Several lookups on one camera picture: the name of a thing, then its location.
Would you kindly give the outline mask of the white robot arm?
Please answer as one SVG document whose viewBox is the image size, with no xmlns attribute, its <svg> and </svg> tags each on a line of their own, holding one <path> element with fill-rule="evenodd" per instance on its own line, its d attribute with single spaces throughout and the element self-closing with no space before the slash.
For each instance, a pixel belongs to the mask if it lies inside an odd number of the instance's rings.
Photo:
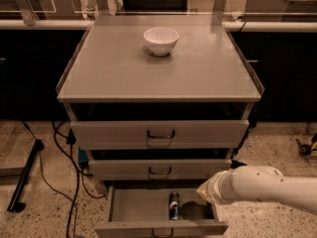
<svg viewBox="0 0 317 238">
<path fill-rule="evenodd" d="M 278 202 L 317 214 L 317 178 L 286 177 L 270 166 L 241 166 L 219 172 L 201 184 L 197 193 L 219 205 L 238 201 Z"/>
</svg>

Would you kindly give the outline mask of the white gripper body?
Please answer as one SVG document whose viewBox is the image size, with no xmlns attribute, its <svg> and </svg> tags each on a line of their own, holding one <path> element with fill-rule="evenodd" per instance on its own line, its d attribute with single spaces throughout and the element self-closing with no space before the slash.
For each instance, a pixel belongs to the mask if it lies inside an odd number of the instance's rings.
<svg viewBox="0 0 317 238">
<path fill-rule="evenodd" d="M 231 204 L 237 199 L 232 186 L 231 173 L 228 171 L 214 175 L 208 181 L 207 191 L 212 203 L 225 205 Z"/>
</svg>

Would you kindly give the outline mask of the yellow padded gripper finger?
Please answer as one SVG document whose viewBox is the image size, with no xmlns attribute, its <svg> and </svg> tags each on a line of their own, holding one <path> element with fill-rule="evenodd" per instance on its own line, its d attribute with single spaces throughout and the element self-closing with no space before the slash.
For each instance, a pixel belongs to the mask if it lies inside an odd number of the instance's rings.
<svg viewBox="0 0 317 238">
<path fill-rule="evenodd" d="M 209 188 L 211 187 L 213 187 L 213 183 L 210 180 L 207 180 L 196 189 L 196 192 L 204 200 L 208 202 L 213 202 L 214 201 L 213 194 L 209 192 Z"/>
</svg>

